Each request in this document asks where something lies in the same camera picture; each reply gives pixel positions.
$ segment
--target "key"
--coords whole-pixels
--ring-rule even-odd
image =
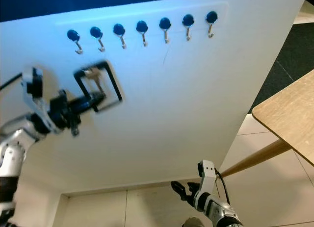
[[[77,46],[78,46],[78,50],[76,50],[75,52],[78,54],[83,54],[83,49],[79,44],[79,34],[78,32],[76,32],[73,29],[70,29],[67,33],[68,38],[73,41]]]
[[[194,24],[194,18],[192,15],[187,14],[183,17],[182,24],[186,27],[186,40],[191,39],[190,36],[190,27]]]
[[[96,67],[92,67],[85,72],[85,76],[88,78],[88,79],[91,79],[91,80],[94,80],[94,82],[96,83],[98,89],[103,93],[104,93],[104,90],[102,89],[101,85],[100,85],[100,76],[101,76],[101,73],[100,73],[100,70]]]
[[[120,37],[122,48],[125,49],[127,46],[123,40],[123,35],[125,34],[126,30],[121,24],[115,24],[113,27],[113,32]]]
[[[142,34],[144,46],[147,46],[147,42],[145,40],[145,33],[147,32],[147,30],[148,30],[148,26],[147,26],[145,21],[141,20],[141,21],[137,22],[136,31],[138,31],[139,33]]]
[[[170,26],[171,26],[171,23],[167,17],[164,17],[160,20],[159,27],[163,29],[164,31],[164,39],[165,39],[166,44],[169,42],[169,39],[167,37],[167,31],[170,28]]]
[[[206,15],[206,21],[209,23],[209,29],[208,29],[208,37],[212,38],[214,34],[211,32],[212,25],[216,22],[218,19],[218,15],[215,11],[211,11]]]
[[[95,39],[98,40],[99,44],[100,44],[100,48],[98,48],[98,50],[100,52],[104,52],[105,51],[105,47],[101,41],[101,38],[103,37],[103,33],[102,31],[98,28],[98,27],[92,27],[90,29],[90,35],[92,35]]]

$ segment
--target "table leg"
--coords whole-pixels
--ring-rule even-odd
[[[236,163],[232,167],[228,168],[224,172],[221,173],[223,177],[227,177],[234,173],[243,171],[247,168],[253,167],[261,162],[271,159],[281,153],[284,153],[288,150],[292,149],[292,147],[282,140],[277,140],[270,145],[264,147],[263,149],[257,151],[256,153],[248,156],[242,161]]]

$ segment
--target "wooden tabletop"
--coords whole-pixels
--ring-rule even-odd
[[[314,165],[314,70],[257,105],[252,115]]]

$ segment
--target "wooden table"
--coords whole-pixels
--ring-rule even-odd
[[[314,70],[257,105],[252,115],[280,139],[225,170],[223,177],[290,149],[314,166]]]

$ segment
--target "blue knob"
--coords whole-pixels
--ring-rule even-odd
[[[75,30],[73,29],[70,29],[67,33],[67,36],[70,40],[74,41],[74,42],[77,42],[79,41],[79,34],[78,32],[76,32]]]
[[[123,35],[126,32],[126,30],[121,24],[115,24],[113,27],[113,32],[117,35]]]
[[[194,24],[194,18],[193,18],[193,16],[190,15],[190,14],[185,15],[185,16],[183,17],[182,24],[183,24],[184,26],[187,26],[187,27],[189,27],[189,26],[191,26],[192,24]]]
[[[218,19],[218,15],[215,11],[211,11],[206,15],[206,21],[213,24]]]
[[[171,26],[170,20],[166,17],[162,18],[159,23],[161,29],[169,29]]]
[[[139,22],[137,22],[137,25],[136,25],[136,30],[138,31],[138,32],[146,32],[147,30],[148,30],[148,26],[147,26],[147,24],[146,24],[146,22],[145,21],[139,21]]]
[[[98,27],[92,27],[90,29],[90,35],[92,35],[96,39],[101,39],[101,37],[103,36],[103,33]]]

